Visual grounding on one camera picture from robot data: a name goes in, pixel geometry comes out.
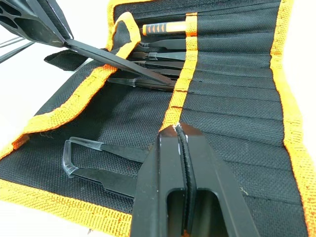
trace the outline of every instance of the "white surface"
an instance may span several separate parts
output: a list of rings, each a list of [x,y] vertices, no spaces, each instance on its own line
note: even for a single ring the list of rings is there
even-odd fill
[[[58,2],[77,40],[96,47],[105,46],[106,0]],[[284,68],[304,116],[304,143],[315,158],[316,50],[313,24],[316,19],[313,4],[315,1],[311,0],[300,0],[294,4],[285,46]],[[0,27],[1,42],[12,37]],[[16,46],[8,47],[6,52]],[[28,119],[71,75],[43,61],[45,56],[58,50],[35,44],[0,64],[0,147],[21,131]],[[80,237],[87,233],[88,228],[51,214],[0,201],[0,236]],[[107,235],[91,232],[89,236]]]

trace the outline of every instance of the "black woven fabric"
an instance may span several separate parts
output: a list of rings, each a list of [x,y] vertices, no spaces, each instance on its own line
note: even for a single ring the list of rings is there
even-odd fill
[[[107,83],[74,121],[34,134],[0,162],[0,178],[131,213],[133,201],[97,185],[69,179],[61,166],[63,146],[71,136],[106,144],[150,149],[161,127],[172,93]],[[108,152],[74,145],[74,164],[136,176],[139,164]]]
[[[46,63],[56,66],[64,71],[76,70],[82,63],[85,62],[85,60],[87,60],[87,57],[71,50],[63,50],[44,58]]]
[[[262,237],[306,237],[300,194],[286,151],[280,97],[269,69],[280,0],[184,0],[121,4],[115,20],[132,12],[137,24],[184,20],[198,11],[198,62],[181,122],[201,130],[233,172]],[[119,24],[120,31],[124,26]],[[164,39],[142,37],[142,41]],[[115,50],[126,38],[115,35]],[[73,75],[41,108],[50,112],[100,66],[91,62]],[[132,200],[101,185],[69,179],[61,167],[70,136],[150,150],[171,93],[106,85],[78,118],[31,136],[0,162],[0,178],[66,197],[131,213]],[[136,177],[140,165],[116,155],[73,146],[76,166]]]
[[[198,62],[180,121],[201,130],[230,167],[262,237],[302,237],[304,212],[269,69],[278,5],[264,6],[198,14]]]
[[[279,3],[279,0],[166,0],[158,4],[154,1],[120,4],[115,7],[114,20],[129,11],[134,19],[146,19],[159,16],[177,15],[186,12],[218,11],[227,8],[238,8],[256,4]]]

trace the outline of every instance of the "tool roll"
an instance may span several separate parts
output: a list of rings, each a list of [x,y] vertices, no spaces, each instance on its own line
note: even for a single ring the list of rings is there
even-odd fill
[[[174,90],[109,83],[121,73],[116,68],[82,66],[1,152],[0,199],[127,237],[133,199],[70,179],[61,165],[64,142],[75,136],[149,151],[159,131],[183,122],[200,130],[230,168],[260,236],[315,236],[315,172],[281,66],[291,6],[290,0],[110,1],[106,50],[132,58],[182,51],[168,49],[170,41],[153,42],[185,42]],[[182,22],[185,32],[153,34],[154,27],[144,34],[143,25],[165,22]],[[74,70],[85,58],[64,51],[46,60]],[[134,178],[141,167],[76,144],[72,162]]]

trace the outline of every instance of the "orange and black handle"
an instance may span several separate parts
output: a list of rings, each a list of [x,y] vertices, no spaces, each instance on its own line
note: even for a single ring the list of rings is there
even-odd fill
[[[143,25],[143,35],[169,35],[169,34],[181,34],[186,31],[186,22],[163,22]]]

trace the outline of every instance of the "black strap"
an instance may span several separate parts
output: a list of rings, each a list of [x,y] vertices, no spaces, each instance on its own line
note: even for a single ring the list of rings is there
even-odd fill
[[[86,60],[87,57],[68,49],[53,53],[44,58],[46,63],[56,66],[64,71],[74,71]]]

